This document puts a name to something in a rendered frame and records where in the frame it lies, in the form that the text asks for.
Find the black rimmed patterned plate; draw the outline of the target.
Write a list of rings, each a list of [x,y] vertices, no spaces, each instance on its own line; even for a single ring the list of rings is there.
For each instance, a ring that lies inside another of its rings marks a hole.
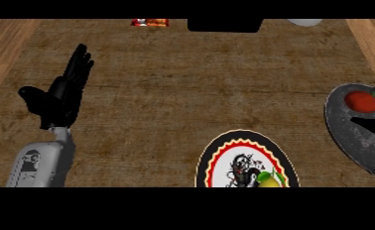
[[[284,187],[298,187],[291,161],[279,145],[261,133],[233,130],[208,144],[199,158],[196,187],[260,187],[261,172],[279,173]]]

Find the red tomato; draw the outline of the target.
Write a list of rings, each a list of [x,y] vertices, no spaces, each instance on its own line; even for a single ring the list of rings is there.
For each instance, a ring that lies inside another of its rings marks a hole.
[[[375,112],[375,96],[365,91],[351,91],[344,97],[347,107],[362,113]]]

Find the black box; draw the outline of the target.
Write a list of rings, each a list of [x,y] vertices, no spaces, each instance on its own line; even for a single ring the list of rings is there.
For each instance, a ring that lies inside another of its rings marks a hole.
[[[261,24],[263,19],[244,21],[189,19],[188,29],[192,32],[255,33]]]

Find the dark grey pan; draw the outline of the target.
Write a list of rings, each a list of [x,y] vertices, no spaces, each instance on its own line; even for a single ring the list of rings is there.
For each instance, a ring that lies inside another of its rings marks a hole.
[[[331,138],[348,159],[375,175],[375,123],[368,130],[350,119],[353,117],[375,121],[375,112],[360,113],[350,109],[344,98],[350,92],[371,93],[375,88],[360,83],[338,85],[329,92],[323,104],[325,125]]]

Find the red and orange packet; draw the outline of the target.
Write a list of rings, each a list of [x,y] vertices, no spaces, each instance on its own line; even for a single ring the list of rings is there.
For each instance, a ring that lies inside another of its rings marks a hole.
[[[131,19],[130,25],[136,27],[168,27],[168,19]]]

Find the yellow bell pepper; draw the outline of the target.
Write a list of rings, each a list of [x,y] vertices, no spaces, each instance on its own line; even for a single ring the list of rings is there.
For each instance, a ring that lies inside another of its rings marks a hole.
[[[284,187],[284,177],[278,172],[261,172],[257,182],[260,187]]]

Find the white round object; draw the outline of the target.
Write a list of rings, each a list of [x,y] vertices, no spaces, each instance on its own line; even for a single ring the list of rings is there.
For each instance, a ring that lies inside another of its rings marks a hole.
[[[322,19],[286,19],[286,20],[301,27],[313,27],[322,22]]]

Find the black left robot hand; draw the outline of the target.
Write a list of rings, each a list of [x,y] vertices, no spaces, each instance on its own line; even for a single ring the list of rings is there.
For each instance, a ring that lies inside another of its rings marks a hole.
[[[93,66],[87,46],[78,44],[65,73],[56,77],[49,90],[34,86],[19,89],[18,94],[27,103],[28,111],[40,116],[43,130],[55,127],[69,128],[74,125]]]

